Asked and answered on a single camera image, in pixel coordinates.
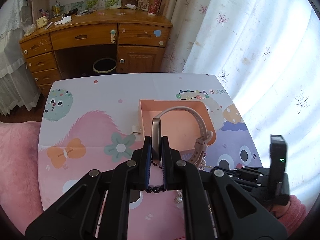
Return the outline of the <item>wooden desk with drawers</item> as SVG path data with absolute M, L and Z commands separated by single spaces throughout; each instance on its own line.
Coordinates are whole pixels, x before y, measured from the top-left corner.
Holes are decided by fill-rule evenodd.
M 62 79 L 105 73 L 159 72 L 172 23 L 130 9 L 107 9 L 72 16 L 71 22 L 37 29 L 20 40 L 27 69 L 43 95 Z

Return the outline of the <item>pink plastic jewelry tray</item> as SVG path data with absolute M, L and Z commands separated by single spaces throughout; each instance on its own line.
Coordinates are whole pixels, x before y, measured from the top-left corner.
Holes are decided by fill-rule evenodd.
M 175 106 L 187 106 L 197 111 L 203 118 L 213 138 L 208 142 L 212 145 L 216 141 L 216 132 L 205 104 L 200 101 L 170 101 L 170 100 L 140 100 L 139 122 L 142 135 L 151 135 L 152 119 L 162 111 Z M 184 110 L 170 111 L 161 116 L 161 135 L 167 136 L 171 148 L 181 154 L 192 153 L 195 141 L 200 137 L 200 129 L 195 118 Z

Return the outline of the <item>yellow mug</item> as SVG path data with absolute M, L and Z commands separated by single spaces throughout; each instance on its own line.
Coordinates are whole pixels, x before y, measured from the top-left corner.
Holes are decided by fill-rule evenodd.
M 45 27 L 47 24 L 48 24 L 47 16 L 42 16 L 36 20 L 36 25 L 39 29 Z

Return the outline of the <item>round waste bin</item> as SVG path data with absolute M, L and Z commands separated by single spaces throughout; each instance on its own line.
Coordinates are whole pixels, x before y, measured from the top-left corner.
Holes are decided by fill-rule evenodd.
M 117 62 L 114 59 L 106 57 L 95 61 L 92 68 L 96 75 L 116 74 Z

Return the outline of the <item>cartoon printed table mat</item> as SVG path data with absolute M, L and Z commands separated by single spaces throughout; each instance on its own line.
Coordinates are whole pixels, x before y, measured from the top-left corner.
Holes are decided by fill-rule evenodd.
M 204 161 L 225 169 L 261 166 L 251 135 L 218 79 L 205 74 L 116 74 L 53 83 L 44 107 L 38 151 L 38 178 L 44 209 L 50 207 L 89 170 L 114 169 L 143 146 L 150 125 L 141 118 L 143 100 L 164 108 L 202 103 L 216 133 Z

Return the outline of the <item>white lace bed cover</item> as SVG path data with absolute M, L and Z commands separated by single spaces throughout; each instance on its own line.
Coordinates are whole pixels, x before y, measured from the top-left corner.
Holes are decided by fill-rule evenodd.
M 31 110 L 37 105 L 40 91 L 35 84 L 20 47 L 25 31 L 33 26 L 31 3 L 6 0 L 1 7 L 1 115 L 14 107 Z

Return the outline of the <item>red white paper cup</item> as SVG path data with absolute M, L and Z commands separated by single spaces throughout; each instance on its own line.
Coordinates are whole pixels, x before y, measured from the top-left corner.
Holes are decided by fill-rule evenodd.
M 148 15 L 155 16 L 159 10 L 161 0 L 149 0 Z

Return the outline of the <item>pink strap smart watch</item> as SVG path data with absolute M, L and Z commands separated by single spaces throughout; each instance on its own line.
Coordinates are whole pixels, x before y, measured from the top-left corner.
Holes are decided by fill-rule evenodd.
M 215 129 L 207 109 L 196 101 L 155 101 L 142 111 L 144 134 L 152 139 L 152 159 L 163 164 L 160 153 L 162 136 L 169 138 L 170 147 L 180 153 L 192 152 L 188 161 L 200 167 L 209 145 L 215 139 Z

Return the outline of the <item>pearl round brooch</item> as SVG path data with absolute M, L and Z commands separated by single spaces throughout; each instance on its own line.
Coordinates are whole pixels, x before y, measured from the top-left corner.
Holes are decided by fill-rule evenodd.
M 176 190 L 177 196 L 175 197 L 176 203 L 183 203 L 183 193 L 182 190 Z

